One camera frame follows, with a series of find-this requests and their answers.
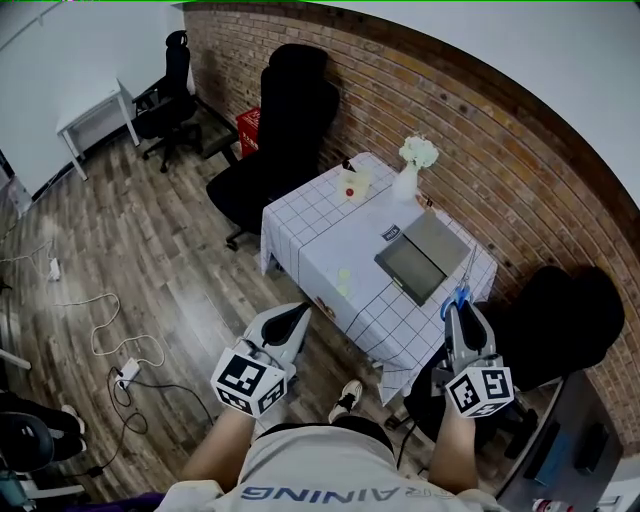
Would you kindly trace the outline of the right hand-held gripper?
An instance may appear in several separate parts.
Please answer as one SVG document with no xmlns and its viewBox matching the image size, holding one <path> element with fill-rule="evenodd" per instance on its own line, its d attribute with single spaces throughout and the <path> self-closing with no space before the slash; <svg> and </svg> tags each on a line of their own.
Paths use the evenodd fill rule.
<svg viewBox="0 0 640 512">
<path fill-rule="evenodd" d="M 515 393 L 511 371 L 503 365 L 501 356 L 493 354 L 495 335 L 483 313 L 473 303 L 465 303 L 464 336 L 455 302 L 447 306 L 444 322 L 451 368 L 463 367 L 465 345 L 483 358 L 470 363 L 457 374 L 439 364 L 432 372 L 433 393 L 445 394 L 453 410 L 464 418 L 487 417 L 513 402 Z"/>
</svg>

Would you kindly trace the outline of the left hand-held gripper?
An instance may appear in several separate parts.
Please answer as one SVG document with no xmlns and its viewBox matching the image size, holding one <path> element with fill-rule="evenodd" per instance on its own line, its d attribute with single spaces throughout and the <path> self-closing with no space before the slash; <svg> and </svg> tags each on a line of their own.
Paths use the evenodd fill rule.
<svg viewBox="0 0 640 512">
<path fill-rule="evenodd" d="M 245 339 L 225 348 L 214 369 L 210 384 L 218 400 L 260 418 L 283 399 L 295 379 L 294 361 L 310 319 L 311 305 L 306 302 L 258 314 L 245 330 Z"/>
</svg>

